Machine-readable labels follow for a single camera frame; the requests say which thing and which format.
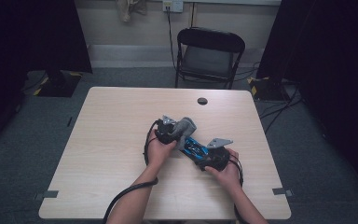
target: chair seat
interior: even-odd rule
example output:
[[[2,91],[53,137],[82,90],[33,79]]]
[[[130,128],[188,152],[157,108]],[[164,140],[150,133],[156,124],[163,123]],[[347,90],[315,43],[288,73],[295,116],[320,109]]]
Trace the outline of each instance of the chair seat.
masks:
[[[230,52],[188,46],[181,70],[182,72],[229,78],[231,76],[232,61],[233,54]]]

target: wooden table top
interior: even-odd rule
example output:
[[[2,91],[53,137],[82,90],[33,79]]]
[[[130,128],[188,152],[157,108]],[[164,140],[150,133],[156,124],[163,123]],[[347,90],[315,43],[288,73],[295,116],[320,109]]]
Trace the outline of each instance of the wooden table top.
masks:
[[[204,97],[207,105],[199,105]],[[191,135],[201,144],[234,141],[240,153],[243,189],[267,219],[291,211],[248,91],[94,87],[83,104],[45,198],[42,218],[101,219],[107,206],[145,168],[144,145],[154,120],[192,118]],[[174,151],[158,175],[145,219],[235,219],[229,196],[207,172]]]

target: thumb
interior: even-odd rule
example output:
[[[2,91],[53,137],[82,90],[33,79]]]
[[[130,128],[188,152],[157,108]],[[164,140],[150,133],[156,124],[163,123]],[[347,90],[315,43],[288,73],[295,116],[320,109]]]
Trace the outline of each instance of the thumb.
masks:
[[[205,170],[214,176],[216,176],[219,173],[216,169],[214,169],[211,166],[205,166]]]

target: person's left hand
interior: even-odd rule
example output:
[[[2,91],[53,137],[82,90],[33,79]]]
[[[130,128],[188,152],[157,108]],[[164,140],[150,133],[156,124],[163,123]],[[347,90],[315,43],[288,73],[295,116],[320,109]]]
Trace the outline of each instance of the person's left hand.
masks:
[[[155,129],[150,133],[148,141],[148,166],[157,166],[157,168],[160,168],[162,164],[170,157],[173,148],[176,146],[176,141],[173,141],[168,145],[161,143],[156,137]]]

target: person's right hand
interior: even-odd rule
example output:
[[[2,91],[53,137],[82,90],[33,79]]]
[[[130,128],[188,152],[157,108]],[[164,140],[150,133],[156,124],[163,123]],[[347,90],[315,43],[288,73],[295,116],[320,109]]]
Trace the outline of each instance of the person's right hand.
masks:
[[[230,159],[232,161],[237,161],[237,159],[239,158],[238,152],[230,148],[227,148],[227,150],[231,154]],[[219,182],[219,184],[227,191],[231,191],[233,188],[237,187],[241,188],[239,171],[237,166],[233,164],[232,161],[229,161],[226,168],[221,172],[210,166],[205,167],[205,170],[211,173]]]

